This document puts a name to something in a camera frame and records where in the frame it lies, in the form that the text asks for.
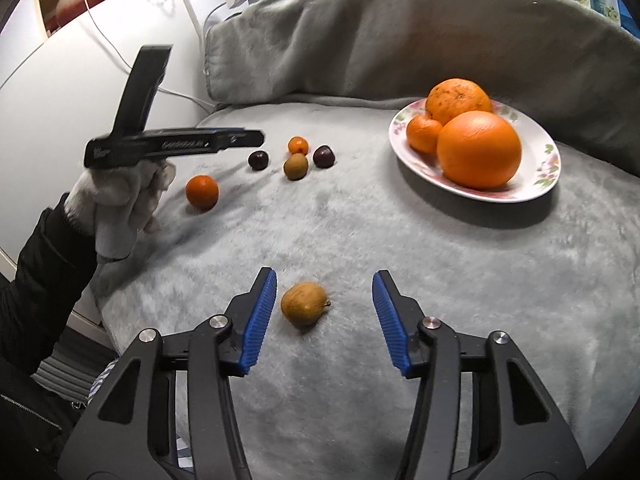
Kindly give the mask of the black sleeved left forearm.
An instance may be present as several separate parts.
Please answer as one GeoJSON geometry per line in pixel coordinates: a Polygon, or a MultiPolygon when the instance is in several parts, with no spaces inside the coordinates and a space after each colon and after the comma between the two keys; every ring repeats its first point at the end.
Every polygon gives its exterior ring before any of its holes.
{"type": "Polygon", "coordinates": [[[63,195],[45,209],[1,287],[1,477],[55,479],[81,415],[32,375],[53,352],[96,272],[94,237],[67,218],[63,195]]]}

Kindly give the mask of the white gloved left hand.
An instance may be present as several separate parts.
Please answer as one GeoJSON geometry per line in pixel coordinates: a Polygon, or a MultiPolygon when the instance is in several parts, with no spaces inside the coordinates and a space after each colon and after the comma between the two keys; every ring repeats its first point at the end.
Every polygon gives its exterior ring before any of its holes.
{"type": "Polygon", "coordinates": [[[131,254],[139,233],[160,229],[155,211],[175,176],[175,165],[166,159],[87,169],[64,202],[66,217],[94,238],[99,262],[122,261],[131,254]]]}

